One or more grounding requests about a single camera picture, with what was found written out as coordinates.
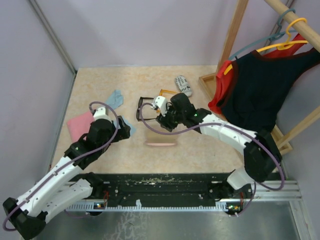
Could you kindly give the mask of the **red tank top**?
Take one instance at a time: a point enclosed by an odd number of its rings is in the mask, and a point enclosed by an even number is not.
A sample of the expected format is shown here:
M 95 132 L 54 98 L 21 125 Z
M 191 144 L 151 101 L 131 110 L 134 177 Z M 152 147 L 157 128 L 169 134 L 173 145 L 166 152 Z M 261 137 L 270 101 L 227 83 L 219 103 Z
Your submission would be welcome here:
M 275 49 L 263 55 L 266 58 L 280 58 L 293 56 L 297 50 L 299 50 L 306 43 L 295 43 L 292 47 L 284 50 Z M 218 106 L 218 102 L 227 96 L 228 90 L 232 78 L 234 76 L 234 70 L 232 69 L 232 61 L 226 60 L 220 67 L 216 74 L 216 90 L 212 101 L 208 103 L 208 108 L 215 114 L 222 114 L 221 108 Z

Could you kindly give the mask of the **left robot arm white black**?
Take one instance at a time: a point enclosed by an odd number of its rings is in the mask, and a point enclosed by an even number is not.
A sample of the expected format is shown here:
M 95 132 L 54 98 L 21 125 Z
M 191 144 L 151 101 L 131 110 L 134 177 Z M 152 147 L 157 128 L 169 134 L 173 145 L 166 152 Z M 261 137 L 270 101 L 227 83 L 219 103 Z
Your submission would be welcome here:
M 111 143 L 130 137 L 131 128 L 121 116 L 117 121 L 102 117 L 90 124 L 89 131 L 72 143 L 64 156 L 37 184 L 17 199 L 3 205 L 10 222 L 25 240 L 38 236 L 47 223 L 72 204 L 86 198 L 99 198 L 104 182 L 95 173 L 84 174 L 72 185 L 65 184 L 98 160 Z

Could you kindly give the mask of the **wooden clothes rack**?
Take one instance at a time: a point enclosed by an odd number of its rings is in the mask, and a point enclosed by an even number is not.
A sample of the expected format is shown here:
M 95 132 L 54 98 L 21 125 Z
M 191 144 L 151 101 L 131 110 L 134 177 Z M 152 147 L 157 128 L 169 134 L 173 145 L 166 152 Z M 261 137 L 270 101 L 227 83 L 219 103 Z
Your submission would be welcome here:
M 287 134 L 282 134 L 275 123 L 295 81 L 320 64 L 320 35 L 308 25 L 306 18 L 298 17 L 280 0 L 266 3 L 303 39 L 293 40 L 286 31 L 285 42 L 253 50 L 240 58 L 227 57 L 248 4 L 240 0 L 216 72 L 199 80 L 210 96 L 210 110 L 228 123 L 256 131 L 266 128 L 284 156 L 293 149 L 290 140 L 320 118 L 320 109 L 316 108 Z

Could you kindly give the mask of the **newspaper print glasses case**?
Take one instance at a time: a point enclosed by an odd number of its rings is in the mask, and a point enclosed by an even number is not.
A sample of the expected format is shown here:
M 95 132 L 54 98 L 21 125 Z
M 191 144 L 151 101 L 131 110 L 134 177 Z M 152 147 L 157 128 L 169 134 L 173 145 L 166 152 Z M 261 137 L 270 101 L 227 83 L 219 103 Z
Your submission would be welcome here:
M 183 75 L 177 76 L 174 79 L 174 82 L 181 93 L 184 93 L 187 97 L 191 97 L 193 95 L 191 86 Z

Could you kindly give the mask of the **pink glasses case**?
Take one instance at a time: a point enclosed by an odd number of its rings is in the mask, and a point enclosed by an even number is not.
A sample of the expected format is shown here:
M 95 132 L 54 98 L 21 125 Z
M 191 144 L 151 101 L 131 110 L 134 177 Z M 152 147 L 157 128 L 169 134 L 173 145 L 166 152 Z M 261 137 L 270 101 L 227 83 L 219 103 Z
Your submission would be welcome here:
M 145 142 L 150 147 L 172 147 L 178 144 L 175 135 L 163 135 L 148 130 L 145 133 Z

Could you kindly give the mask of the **pink folded garment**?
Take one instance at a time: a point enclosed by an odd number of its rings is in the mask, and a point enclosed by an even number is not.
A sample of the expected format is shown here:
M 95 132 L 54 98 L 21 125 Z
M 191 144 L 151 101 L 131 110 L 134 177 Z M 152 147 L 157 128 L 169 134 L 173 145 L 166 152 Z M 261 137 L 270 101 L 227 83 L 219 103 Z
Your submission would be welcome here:
M 79 138 L 86 134 L 94 121 L 93 115 L 90 111 L 80 114 L 67 121 L 67 129 L 71 138 L 71 142 L 77 142 Z

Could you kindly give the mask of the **yellow hanger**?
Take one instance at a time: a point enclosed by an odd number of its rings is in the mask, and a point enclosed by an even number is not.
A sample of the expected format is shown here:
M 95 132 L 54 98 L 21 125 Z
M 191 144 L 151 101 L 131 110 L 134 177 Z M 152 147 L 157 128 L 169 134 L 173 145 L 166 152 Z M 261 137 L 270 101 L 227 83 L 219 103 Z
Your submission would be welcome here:
M 296 24 L 296 23 L 298 23 L 298 22 L 304 22 L 304 23 L 308 23 L 308 20 L 306 19 L 306 18 L 303 18 L 303 17 L 300 17 L 300 18 L 298 18 L 298 19 L 296 19 L 296 20 L 294 20 L 293 22 L 291 22 L 288 26 L 287 26 L 287 28 L 286 28 L 286 30 L 285 30 L 285 34 L 284 35 L 287 35 L 287 40 L 285 41 L 285 42 L 283 42 L 283 43 L 276 43 L 276 44 L 272 44 L 272 45 L 268 45 L 268 46 L 264 46 L 264 47 L 262 47 L 262 48 L 259 48 L 259 49 L 257 49 L 256 51 L 258 52 L 258 53 L 260 53 L 260 52 L 264 52 L 264 51 L 266 51 L 266 50 L 269 50 L 269 49 L 272 49 L 272 48 L 278 48 L 278 47 L 284 47 L 285 45 L 293 45 L 294 43 L 295 43 L 295 41 L 291 41 L 291 33 L 297 33 L 298 31 L 297 30 L 291 30 L 291 28 L 293 27 L 293 25 L 294 24 Z

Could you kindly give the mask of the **black sunglasses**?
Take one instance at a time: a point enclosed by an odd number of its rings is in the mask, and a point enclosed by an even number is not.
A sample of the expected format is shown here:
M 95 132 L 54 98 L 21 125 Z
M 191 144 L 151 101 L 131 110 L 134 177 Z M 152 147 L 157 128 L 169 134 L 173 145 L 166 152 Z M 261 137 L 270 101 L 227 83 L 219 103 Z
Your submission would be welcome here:
M 141 96 L 138 100 L 138 104 L 137 104 L 137 110 L 136 110 L 136 120 L 138 122 L 141 122 L 141 113 L 142 113 L 142 117 L 145 121 L 152 121 L 155 120 L 158 116 L 158 113 L 156 110 L 154 110 L 150 105 L 145 105 L 142 108 L 142 105 L 145 103 L 152 103 L 154 100 L 154 97 L 144 97 Z

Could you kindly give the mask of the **teal hanger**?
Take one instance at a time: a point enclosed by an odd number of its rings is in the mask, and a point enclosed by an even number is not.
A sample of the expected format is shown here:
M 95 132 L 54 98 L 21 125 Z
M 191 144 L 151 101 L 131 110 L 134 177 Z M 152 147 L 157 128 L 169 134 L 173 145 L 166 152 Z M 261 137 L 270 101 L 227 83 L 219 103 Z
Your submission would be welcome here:
M 241 48 L 240 50 L 238 50 L 238 51 L 236 51 L 234 54 L 232 54 L 232 55 L 228 58 L 228 60 L 231 61 L 231 60 L 233 60 L 233 59 L 236 59 L 237 56 L 238 56 L 240 53 L 242 53 L 243 51 L 245 51 L 245 50 L 247 50 L 247 49 L 249 49 L 249 48 L 254 47 L 255 45 L 257 45 L 257 44 L 259 44 L 259 43 L 262 43 L 263 41 L 267 41 L 267 40 L 268 40 L 268 41 L 273 42 L 273 41 L 276 41 L 276 40 L 280 39 L 280 38 L 285 34 L 284 31 L 281 31 L 281 30 L 282 30 L 282 27 L 283 27 L 283 26 L 282 26 L 282 21 L 284 20 L 284 16 L 285 16 L 287 13 L 290 13 L 290 12 L 296 13 L 296 10 L 295 10 L 294 8 L 289 8 L 288 10 L 286 10 L 284 13 L 282 13 L 282 14 L 278 17 L 278 19 L 277 19 L 277 21 L 276 21 L 276 25 L 275 25 L 275 26 L 277 27 L 275 33 L 270 34 L 270 35 L 265 36 L 265 37 L 262 37 L 262 38 L 260 38 L 260 39 L 258 39 L 258 40 L 256 40 L 256 41 L 254 41 L 254 42 L 252 42 L 252 43 L 244 46 L 243 48 Z

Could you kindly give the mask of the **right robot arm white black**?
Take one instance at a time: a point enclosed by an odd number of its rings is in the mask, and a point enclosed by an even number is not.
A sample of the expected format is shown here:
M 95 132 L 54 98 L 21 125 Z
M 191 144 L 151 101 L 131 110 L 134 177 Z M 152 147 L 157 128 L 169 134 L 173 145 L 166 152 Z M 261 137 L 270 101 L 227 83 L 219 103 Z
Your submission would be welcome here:
M 179 124 L 200 134 L 216 138 L 243 155 L 244 165 L 233 172 L 223 185 L 223 192 L 235 198 L 241 188 L 253 182 L 263 183 L 280 166 L 282 156 L 266 130 L 258 132 L 235 126 L 204 108 L 195 108 L 184 93 L 174 95 L 170 101 L 157 96 L 152 102 L 160 110 L 156 121 L 171 132 Z

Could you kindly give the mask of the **navy tank top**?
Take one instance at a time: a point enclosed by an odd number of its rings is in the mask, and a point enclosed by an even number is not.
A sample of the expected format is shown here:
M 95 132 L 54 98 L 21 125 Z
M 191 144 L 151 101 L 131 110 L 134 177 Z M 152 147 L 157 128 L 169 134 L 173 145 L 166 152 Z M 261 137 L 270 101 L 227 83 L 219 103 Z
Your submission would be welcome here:
M 232 62 L 233 78 L 218 106 L 237 127 L 271 132 L 296 80 L 319 63 L 320 53 L 314 48 L 279 58 L 267 58 L 254 50 Z

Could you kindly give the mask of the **light blue cleaning cloth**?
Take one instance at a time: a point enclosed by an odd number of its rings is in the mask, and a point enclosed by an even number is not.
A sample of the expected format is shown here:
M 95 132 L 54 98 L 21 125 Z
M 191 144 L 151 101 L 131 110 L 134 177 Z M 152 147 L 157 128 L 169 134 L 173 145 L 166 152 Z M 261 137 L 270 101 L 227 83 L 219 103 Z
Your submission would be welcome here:
M 130 127 L 130 136 L 132 136 L 136 132 L 136 128 L 127 119 L 124 118 L 123 121 Z

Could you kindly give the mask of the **orange sunglasses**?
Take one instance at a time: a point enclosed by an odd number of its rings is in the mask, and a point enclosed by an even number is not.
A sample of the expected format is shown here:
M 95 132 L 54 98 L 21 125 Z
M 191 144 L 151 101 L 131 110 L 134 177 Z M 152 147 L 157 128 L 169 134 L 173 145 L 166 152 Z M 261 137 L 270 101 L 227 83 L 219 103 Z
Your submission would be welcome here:
M 171 91 L 167 89 L 161 89 L 159 92 L 159 96 L 164 96 L 165 94 L 176 95 L 178 94 L 176 91 Z

